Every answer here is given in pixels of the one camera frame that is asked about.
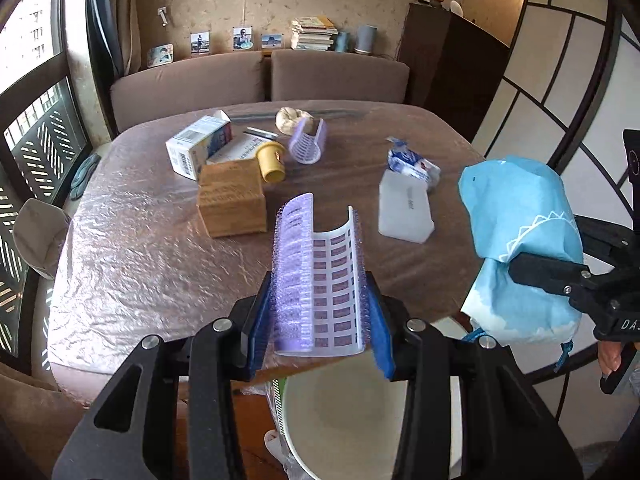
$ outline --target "human hand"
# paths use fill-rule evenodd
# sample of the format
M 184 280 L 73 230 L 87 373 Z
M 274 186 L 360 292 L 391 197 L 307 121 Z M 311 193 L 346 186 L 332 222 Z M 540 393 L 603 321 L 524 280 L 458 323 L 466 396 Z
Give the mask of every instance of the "human hand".
M 635 343 L 636 350 L 640 350 L 640 343 Z M 622 359 L 622 343 L 617 341 L 598 341 L 598 364 L 605 375 L 609 375 L 620 368 Z

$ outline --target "white bucket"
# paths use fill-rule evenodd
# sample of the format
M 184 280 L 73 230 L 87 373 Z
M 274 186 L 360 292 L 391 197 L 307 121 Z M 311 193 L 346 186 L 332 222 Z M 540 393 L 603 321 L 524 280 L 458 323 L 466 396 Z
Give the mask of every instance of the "white bucket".
M 445 335 L 465 330 L 451 319 Z M 284 436 L 298 463 L 316 480 L 388 480 L 398 453 L 406 382 L 387 381 L 371 351 L 287 379 Z M 462 456 L 460 382 L 451 378 L 451 457 Z

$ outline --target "blue cloth bag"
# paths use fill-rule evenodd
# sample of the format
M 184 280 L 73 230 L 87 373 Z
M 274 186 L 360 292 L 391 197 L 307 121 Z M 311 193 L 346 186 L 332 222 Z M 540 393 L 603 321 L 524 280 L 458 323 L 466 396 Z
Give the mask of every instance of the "blue cloth bag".
M 466 168 L 458 187 L 476 252 L 485 258 L 462 312 L 501 345 L 570 341 L 582 314 L 568 298 L 514 283 L 508 273 L 521 252 L 582 263 L 560 177 L 545 164 L 508 156 Z

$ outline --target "framed photo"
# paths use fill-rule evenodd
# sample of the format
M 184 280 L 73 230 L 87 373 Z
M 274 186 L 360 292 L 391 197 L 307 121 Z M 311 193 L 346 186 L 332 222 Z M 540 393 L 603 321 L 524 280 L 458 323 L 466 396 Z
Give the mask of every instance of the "framed photo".
M 280 32 L 272 32 L 270 34 L 262 35 L 262 49 L 274 50 L 276 48 L 282 48 L 284 45 L 284 34 Z
M 191 35 L 191 55 L 206 56 L 209 54 L 209 31 L 195 32 Z
M 251 36 L 251 27 L 234 27 L 234 50 L 251 50 L 254 47 Z
M 166 65 L 173 62 L 173 60 L 174 46 L 171 43 L 155 46 L 149 49 L 149 52 L 146 54 L 146 66 L 148 68 Z

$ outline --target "gray speaker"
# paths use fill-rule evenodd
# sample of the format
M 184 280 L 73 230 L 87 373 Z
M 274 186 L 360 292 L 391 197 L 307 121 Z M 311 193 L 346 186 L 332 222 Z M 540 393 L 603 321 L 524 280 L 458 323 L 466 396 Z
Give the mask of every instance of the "gray speaker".
M 373 52 L 373 44 L 376 42 L 377 31 L 378 28 L 372 25 L 363 25 L 358 28 L 356 53 L 369 55 Z

